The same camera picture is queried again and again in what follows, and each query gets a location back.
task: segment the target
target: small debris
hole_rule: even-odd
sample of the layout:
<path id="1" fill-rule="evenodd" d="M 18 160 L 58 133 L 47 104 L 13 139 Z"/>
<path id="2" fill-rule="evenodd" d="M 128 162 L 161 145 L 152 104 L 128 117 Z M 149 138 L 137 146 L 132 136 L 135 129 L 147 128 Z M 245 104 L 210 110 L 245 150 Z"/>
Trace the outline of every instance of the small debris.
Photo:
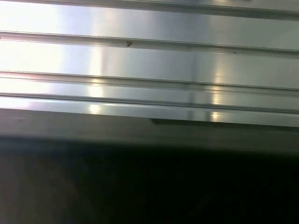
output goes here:
<path id="1" fill-rule="evenodd" d="M 133 43 L 131 41 L 127 41 L 127 47 L 131 46 Z"/>

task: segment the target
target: metal channel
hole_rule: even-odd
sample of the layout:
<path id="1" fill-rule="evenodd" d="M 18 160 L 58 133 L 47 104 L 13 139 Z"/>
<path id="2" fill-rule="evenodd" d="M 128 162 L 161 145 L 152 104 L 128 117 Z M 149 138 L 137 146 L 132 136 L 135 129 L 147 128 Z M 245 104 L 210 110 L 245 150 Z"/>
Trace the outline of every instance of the metal channel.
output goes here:
<path id="1" fill-rule="evenodd" d="M 264 112 L 299 112 L 298 96 L 286 94 L 137 88 L 0 78 L 0 95 L 110 103 L 188 106 Z"/>
<path id="2" fill-rule="evenodd" d="M 298 20 L 298 3 L 289 0 L 13 0 L 58 5 L 114 7 L 149 11 Z"/>
<path id="3" fill-rule="evenodd" d="M 0 1 L 0 30 L 299 50 L 296 21 L 119 8 Z"/>
<path id="4" fill-rule="evenodd" d="M 298 20 L 290 0 L 0 1 L 0 108 L 298 127 Z"/>
<path id="5" fill-rule="evenodd" d="M 248 112 L 175 106 L 113 104 L 74 100 L 0 97 L 5 109 L 69 112 L 140 118 L 211 121 L 253 125 L 299 126 L 298 114 Z"/>
<path id="6" fill-rule="evenodd" d="M 297 58 L 0 42 L 3 71 L 299 88 Z"/>
<path id="7" fill-rule="evenodd" d="M 185 107 L 102 103 L 77 100 L 0 97 L 1 108 L 31 111 L 67 112 L 95 115 L 112 115 L 153 119 L 187 120 Z"/>

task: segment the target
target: metal ledge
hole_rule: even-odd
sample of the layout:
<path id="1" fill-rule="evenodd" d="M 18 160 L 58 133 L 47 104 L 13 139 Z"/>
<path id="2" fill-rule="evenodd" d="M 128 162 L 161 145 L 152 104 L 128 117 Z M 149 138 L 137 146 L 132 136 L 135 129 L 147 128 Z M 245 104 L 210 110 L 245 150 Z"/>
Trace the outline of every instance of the metal ledge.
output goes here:
<path id="1" fill-rule="evenodd" d="M 57 5 L 112 7 L 134 10 L 213 14 L 247 18 L 299 20 L 299 4 L 289 0 L 11 0 Z"/>

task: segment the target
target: dark floor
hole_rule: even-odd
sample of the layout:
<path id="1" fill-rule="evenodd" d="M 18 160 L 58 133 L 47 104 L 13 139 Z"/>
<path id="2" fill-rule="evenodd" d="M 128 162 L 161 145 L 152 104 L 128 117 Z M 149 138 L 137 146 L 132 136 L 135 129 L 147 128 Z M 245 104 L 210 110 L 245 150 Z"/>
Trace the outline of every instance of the dark floor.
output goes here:
<path id="1" fill-rule="evenodd" d="M 3 224 L 299 220 L 297 158 L 28 140 L 1 147 Z"/>

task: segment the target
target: aluminum rail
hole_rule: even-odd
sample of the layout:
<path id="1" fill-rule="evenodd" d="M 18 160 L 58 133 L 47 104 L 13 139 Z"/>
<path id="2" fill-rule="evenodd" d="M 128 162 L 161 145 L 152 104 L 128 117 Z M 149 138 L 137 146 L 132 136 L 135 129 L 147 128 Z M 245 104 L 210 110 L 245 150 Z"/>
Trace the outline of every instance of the aluminum rail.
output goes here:
<path id="1" fill-rule="evenodd" d="M 0 108 L 298 127 L 298 13 L 289 0 L 0 1 Z"/>

